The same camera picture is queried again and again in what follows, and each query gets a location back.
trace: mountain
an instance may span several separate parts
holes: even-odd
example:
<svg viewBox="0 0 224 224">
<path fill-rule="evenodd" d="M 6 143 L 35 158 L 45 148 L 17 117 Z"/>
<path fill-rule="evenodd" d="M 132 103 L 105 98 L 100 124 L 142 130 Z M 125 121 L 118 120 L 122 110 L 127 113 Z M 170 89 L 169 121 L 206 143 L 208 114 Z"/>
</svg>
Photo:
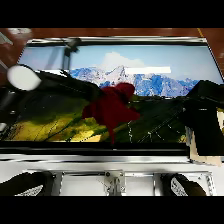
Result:
<svg viewBox="0 0 224 224">
<path fill-rule="evenodd" d="M 128 82 L 135 86 L 135 94 L 139 96 L 186 96 L 198 83 L 198 80 L 175 80 L 160 74 L 135 74 L 125 73 L 124 66 L 118 66 L 110 72 L 105 72 L 96 67 L 80 68 L 71 71 L 71 76 L 80 80 L 97 84 L 100 88 L 114 86 L 119 82 Z"/>
</svg>

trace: cloud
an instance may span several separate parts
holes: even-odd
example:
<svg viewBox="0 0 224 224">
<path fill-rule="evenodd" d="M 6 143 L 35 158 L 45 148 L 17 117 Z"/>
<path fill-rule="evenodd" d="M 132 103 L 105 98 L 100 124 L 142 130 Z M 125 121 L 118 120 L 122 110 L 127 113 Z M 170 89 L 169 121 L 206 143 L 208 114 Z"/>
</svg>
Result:
<svg viewBox="0 0 224 224">
<path fill-rule="evenodd" d="M 103 62 L 98 67 L 103 69 L 104 71 L 111 71 L 114 68 L 123 65 L 125 67 L 134 67 L 134 68 L 141 68 L 145 67 L 143 61 L 140 59 L 128 59 L 121 56 L 117 52 L 106 53 L 103 59 Z"/>
</svg>

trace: red flower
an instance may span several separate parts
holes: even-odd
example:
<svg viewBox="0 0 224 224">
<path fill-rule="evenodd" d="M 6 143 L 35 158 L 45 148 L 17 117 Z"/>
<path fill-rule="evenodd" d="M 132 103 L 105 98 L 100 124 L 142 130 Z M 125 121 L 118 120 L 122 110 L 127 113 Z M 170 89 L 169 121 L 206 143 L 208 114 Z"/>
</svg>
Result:
<svg viewBox="0 0 224 224">
<path fill-rule="evenodd" d="M 113 129 L 120 122 L 129 122 L 140 117 L 139 113 L 126 107 L 135 87 L 129 83 L 119 83 L 115 87 L 104 87 L 102 91 L 102 97 L 83 109 L 82 118 L 94 117 L 98 124 L 105 125 L 114 144 Z"/>
</svg>

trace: black border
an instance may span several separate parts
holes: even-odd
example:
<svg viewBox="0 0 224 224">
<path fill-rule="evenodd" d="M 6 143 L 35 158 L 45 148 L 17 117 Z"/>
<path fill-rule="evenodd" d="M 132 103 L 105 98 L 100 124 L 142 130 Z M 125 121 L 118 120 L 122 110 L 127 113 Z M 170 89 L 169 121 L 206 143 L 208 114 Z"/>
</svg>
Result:
<svg viewBox="0 0 224 224">
<path fill-rule="evenodd" d="M 221 70 L 214 58 L 207 42 L 191 42 L 187 39 L 184 41 L 175 40 L 161 40 L 161 41 L 99 41 L 99 40 L 85 40 L 81 42 L 80 46 L 90 45 L 185 45 L 185 46 L 207 46 L 217 65 L 220 75 L 224 81 Z M 45 42 L 45 43 L 27 43 L 26 47 L 45 47 L 45 46 L 65 46 L 64 41 Z M 189 147 L 186 143 L 124 143 L 114 144 L 110 143 L 86 143 L 86 142 L 28 142 L 18 141 L 9 142 L 2 141 L 0 143 L 1 154 L 27 154 L 27 155 L 124 155 L 124 156 L 189 156 Z"/>
</svg>

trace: sky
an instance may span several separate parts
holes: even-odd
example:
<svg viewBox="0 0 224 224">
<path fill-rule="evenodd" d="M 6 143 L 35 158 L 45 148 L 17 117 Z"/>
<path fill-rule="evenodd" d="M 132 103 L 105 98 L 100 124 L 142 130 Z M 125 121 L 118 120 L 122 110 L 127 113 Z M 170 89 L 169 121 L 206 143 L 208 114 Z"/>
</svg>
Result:
<svg viewBox="0 0 224 224">
<path fill-rule="evenodd" d="M 47 66 L 51 55 L 55 61 Z M 63 47 L 26 48 L 19 61 L 34 70 L 56 70 L 61 68 Z M 123 45 L 123 46 L 81 46 L 78 53 L 72 53 L 71 69 L 98 67 L 108 72 L 117 66 L 131 68 L 170 67 L 166 76 L 183 80 L 210 80 L 223 83 L 212 55 L 206 46 L 180 45 Z"/>
</svg>

